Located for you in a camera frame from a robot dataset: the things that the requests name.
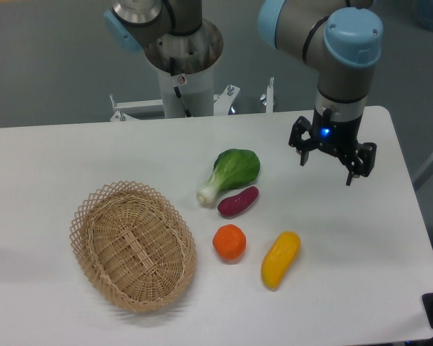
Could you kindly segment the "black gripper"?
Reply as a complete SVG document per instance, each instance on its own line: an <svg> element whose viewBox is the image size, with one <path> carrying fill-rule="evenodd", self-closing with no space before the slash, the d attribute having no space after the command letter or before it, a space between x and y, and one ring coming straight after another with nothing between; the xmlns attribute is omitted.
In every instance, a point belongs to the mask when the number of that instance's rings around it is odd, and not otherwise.
<svg viewBox="0 0 433 346"><path fill-rule="evenodd" d="M364 106L361 102L351 104L318 101L311 122L300 116L292 126L289 145L300 155L304 166L311 151L345 159L349 173L346 185L355 177L368 177L375 165L377 145L372 142L360 143L357 136L361 125Z"/></svg>

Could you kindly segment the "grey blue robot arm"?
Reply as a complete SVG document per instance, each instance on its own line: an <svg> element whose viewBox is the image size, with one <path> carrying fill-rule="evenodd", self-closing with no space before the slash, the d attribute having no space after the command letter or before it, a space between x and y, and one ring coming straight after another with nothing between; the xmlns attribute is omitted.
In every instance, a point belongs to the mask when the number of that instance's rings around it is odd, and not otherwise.
<svg viewBox="0 0 433 346"><path fill-rule="evenodd" d="M349 179L368 176L377 147L357 139L383 25L370 1L265 1L259 35L318 74L312 120L300 117L289 145L305 164L311 151L336 157ZM112 36L143 51L162 79L167 117L214 115L213 67L220 59L219 29L203 18L200 1L114 1L104 14Z"/></svg>

